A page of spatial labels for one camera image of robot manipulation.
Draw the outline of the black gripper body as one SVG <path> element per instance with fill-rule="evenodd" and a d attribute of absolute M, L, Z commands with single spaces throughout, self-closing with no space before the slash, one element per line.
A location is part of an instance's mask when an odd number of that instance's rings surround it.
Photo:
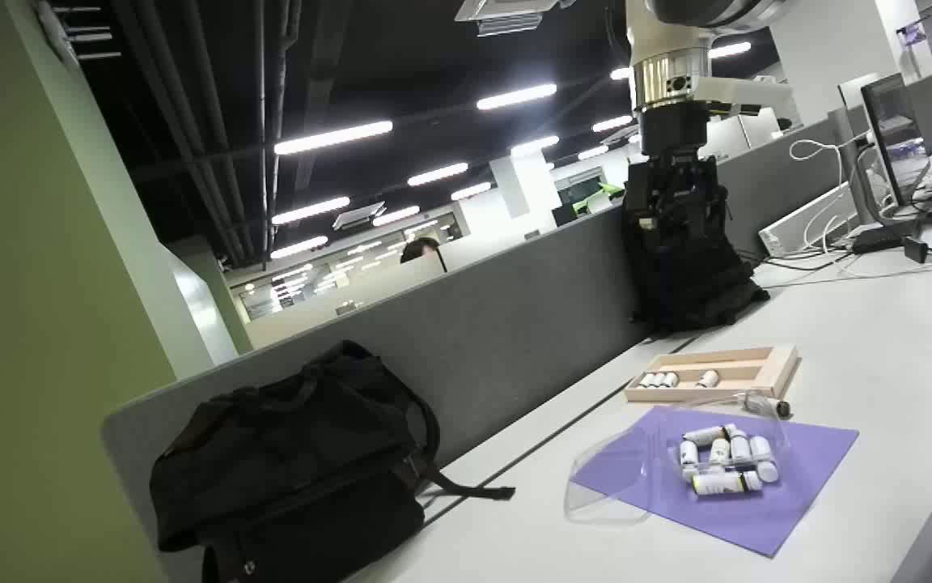
<path fill-rule="evenodd" d="M 708 106 L 681 101 L 640 113 L 644 154 L 654 160 L 695 156 L 706 146 Z"/>

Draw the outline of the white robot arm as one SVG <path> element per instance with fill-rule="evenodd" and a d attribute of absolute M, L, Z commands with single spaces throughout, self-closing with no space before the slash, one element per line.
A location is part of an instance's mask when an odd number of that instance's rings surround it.
<path fill-rule="evenodd" d="M 694 160 L 713 113 L 796 113 L 783 86 L 713 74 L 718 36 L 767 30 L 794 8 L 796 0 L 624 0 L 630 103 L 650 160 Z"/>

